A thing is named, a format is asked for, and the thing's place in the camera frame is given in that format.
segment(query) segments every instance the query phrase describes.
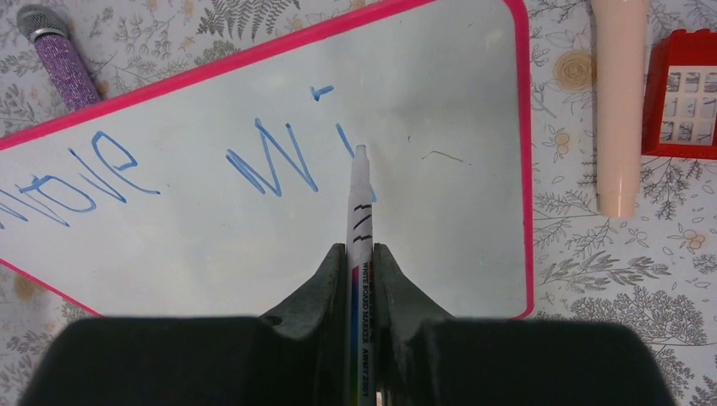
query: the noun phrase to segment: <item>printed flower pattern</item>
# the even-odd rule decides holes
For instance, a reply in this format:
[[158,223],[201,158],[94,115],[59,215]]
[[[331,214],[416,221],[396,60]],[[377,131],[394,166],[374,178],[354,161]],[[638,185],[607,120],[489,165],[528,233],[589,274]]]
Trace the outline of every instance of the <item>printed flower pattern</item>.
[[[4,21],[28,0],[0,2]],[[51,0],[102,98],[362,8],[374,0]],[[635,330],[676,401],[717,397],[717,163],[646,156],[637,215],[595,199],[594,27],[589,0],[525,0],[533,109],[535,312]],[[652,0],[649,44],[717,26],[717,0]],[[429,27],[427,33],[439,32]],[[0,28],[5,134],[67,112],[32,45]],[[15,404],[55,334],[87,311],[0,267],[0,404]]]
[[553,68],[553,77],[564,91],[585,91],[595,78],[593,54],[589,51],[563,53]]

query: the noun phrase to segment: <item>red toy building block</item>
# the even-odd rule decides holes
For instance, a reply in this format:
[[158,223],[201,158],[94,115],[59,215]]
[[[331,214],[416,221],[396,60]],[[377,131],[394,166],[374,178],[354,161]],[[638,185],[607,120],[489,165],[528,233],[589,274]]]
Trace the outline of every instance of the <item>red toy building block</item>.
[[717,159],[717,33],[673,31],[652,51],[643,155]]

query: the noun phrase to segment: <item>silver microphone grille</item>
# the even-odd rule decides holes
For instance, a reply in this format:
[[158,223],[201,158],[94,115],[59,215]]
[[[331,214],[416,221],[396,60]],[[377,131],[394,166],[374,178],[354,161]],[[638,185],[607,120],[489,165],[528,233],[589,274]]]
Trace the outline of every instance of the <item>silver microphone grille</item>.
[[44,34],[59,34],[67,38],[69,30],[54,11],[39,5],[27,5],[18,10],[18,28],[25,38],[35,42]]

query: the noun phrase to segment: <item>patterned tablecloth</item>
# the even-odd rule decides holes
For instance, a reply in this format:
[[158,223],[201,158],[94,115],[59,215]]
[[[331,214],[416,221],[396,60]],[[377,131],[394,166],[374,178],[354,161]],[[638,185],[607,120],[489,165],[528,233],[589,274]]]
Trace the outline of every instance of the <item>patterned tablecloth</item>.
[[[22,3],[0,0],[5,134],[67,112],[34,48],[14,25]],[[39,3],[68,18],[74,43],[107,98],[366,2]],[[646,156],[637,215],[629,220],[600,216],[594,198],[594,34],[588,1],[526,0],[526,6],[531,21],[534,316],[626,324],[652,349],[679,403],[717,405],[717,162]],[[717,1],[652,1],[649,44],[677,28],[704,27],[717,28]],[[0,269],[0,404],[16,402],[52,337],[86,316]],[[556,390],[560,381],[556,376]]]

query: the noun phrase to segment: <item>whiteboard marker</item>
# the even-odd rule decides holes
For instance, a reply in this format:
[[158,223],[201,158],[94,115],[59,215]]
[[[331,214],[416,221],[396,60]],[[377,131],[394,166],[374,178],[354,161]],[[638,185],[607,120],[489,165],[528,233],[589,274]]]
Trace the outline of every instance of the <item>whiteboard marker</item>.
[[356,147],[348,193],[349,404],[376,404],[373,332],[374,248],[371,184],[366,145]]

